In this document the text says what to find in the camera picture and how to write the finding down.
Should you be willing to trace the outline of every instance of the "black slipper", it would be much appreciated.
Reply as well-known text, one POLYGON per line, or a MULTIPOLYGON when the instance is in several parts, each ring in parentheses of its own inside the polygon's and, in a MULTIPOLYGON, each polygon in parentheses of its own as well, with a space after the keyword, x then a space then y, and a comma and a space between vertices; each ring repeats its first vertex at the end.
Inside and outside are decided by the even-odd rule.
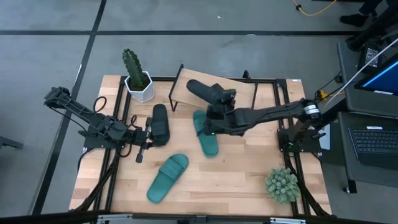
POLYGON ((154 106, 152 113, 152 140, 154 146, 164 146, 170 139, 169 119, 167 109, 163 104, 154 106))

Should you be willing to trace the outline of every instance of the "cactus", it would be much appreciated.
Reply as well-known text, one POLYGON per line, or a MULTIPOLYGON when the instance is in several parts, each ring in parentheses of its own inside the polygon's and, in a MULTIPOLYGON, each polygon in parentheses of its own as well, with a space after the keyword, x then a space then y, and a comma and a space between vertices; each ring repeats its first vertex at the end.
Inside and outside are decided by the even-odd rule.
POLYGON ((147 77, 142 72, 137 55, 130 49, 123 50, 123 62, 130 76, 130 85, 134 90, 143 90, 147 86, 147 77))
POLYGON ((277 203, 290 203, 299 197, 297 177, 290 173, 290 169, 273 169, 266 179, 268 195, 277 203))

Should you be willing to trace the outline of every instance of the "wooden platform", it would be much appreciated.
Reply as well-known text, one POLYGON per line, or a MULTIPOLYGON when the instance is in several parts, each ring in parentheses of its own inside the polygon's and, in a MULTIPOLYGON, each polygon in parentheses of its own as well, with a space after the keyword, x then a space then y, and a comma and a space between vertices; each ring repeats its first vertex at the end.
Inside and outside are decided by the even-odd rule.
POLYGON ((251 107, 255 91, 255 86, 253 83, 237 82, 227 78, 208 75, 186 68, 181 69, 180 76, 178 77, 171 96, 172 100, 201 108, 207 107, 207 102, 187 91, 187 82, 191 79, 198 80, 199 82, 208 86, 218 83, 224 89, 235 89, 235 100, 237 103, 236 107, 251 107))
MULTIPOLYGON (((102 111, 112 114, 118 92, 120 76, 104 76, 100 96, 108 99, 102 111)), ((301 82, 287 80, 289 98, 299 100, 304 96, 301 82)), ((132 99, 129 117, 138 115, 137 125, 143 126, 147 116, 152 116, 152 107, 163 103, 168 109, 170 141, 164 147, 153 147, 144 153, 142 164, 135 162, 138 147, 131 155, 122 158, 119 164, 111 211, 164 214, 208 214, 208 215, 280 215, 291 216, 290 204, 279 205, 269 198, 264 180, 273 168, 284 167, 279 152, 276 129, 277 121, 258 124, 243 137, 217 135, 219 154, 206 158, 193 128, 192 114, 198 106, 179 103, 171 111, 168 94, 172 82, 155 82, 155 97, 148 103, 132 99), (190 164, 185 173, 159 204, 150 203, 146 192, 158 173, 159 167, 172 154, 184 153, 190 164)), ((124 105, 124 90, 121 105, 124 105)), ((237 107, 251 106, 237 97, 237 107)), ((259 84, 255 108, 275 106, 271 84, 259 84)), ((121 118, 121 106, 118 118, 121 118)), ((70 208, 79 206, 96 185, 100 176, 104 149, 95 149, 81 162, 73 191, 70 208)), ((311 154, 301 154, 307 188, 327 212, 329 200, 323 181, 322 169, 311 154)), ((108 187, 103 191, 100 208, 104 208, 108 187)), ((303 213, 301 199, 298 207, 303 213)))

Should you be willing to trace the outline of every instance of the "green slide sandal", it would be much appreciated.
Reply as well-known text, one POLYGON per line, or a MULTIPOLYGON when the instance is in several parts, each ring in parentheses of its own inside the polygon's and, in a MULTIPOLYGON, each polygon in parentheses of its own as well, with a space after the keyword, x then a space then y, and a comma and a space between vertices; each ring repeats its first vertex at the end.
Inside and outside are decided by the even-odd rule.
POLYGON ((188 157, 184 154, 170 156, 160 167, 159 173, 149 187, 148 200, 152 203, 159 203, 163 200, 178 178, 184 173, 188 164, 188 157))
POLYGON ((201 149, 206 157, 212 158, 218 154, 218 143, 215 135, 207 136, 203 133, 203 126, 206 120, 206 112, 197 110, 193 113, 193 125, 199 138, 201 149))

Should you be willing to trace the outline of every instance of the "concrete floor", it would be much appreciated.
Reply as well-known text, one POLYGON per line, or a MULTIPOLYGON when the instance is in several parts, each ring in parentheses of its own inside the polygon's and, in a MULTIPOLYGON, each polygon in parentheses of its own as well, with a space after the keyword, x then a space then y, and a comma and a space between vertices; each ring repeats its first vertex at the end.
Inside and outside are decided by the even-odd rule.
MULTIPOLYGON (((91 30, 100 0, 0 1, 1 30, 91 30)), ((328 2, 301 0, 307 12, 328 2)), ((99 30, 358 30, 338 22, 360 4, 337 2, 318 17, 306 17, 290 1, 261 0, 112 0, 106 3, 99 30)), ((26 215, 38 191, 59 114, 43 97, 51 86, 72 88, 88 35, 0 35, 0 136, 25 144, 0 150, 0 217, 26 215)), ((305 95, 339 71, 336 42, 346 37, 243 35, 97 35, 88 59, 78 101, 91 106, 103 75, 127 75, 121 60, 134 49, 153 76, 174 76, 178 66, 222 77, 299 78, 305 95)), ((327 90, 334 90, 335 83, 327 90)), ((69 125, 43 213, 66 212, 76 179, 83 138, 69 125)), ((393 223, 398 220, 398 189, 358 183, 358 194, 341 191, 344 167, 325 164, 325 182, 333 214, 341 218, 393 223)))

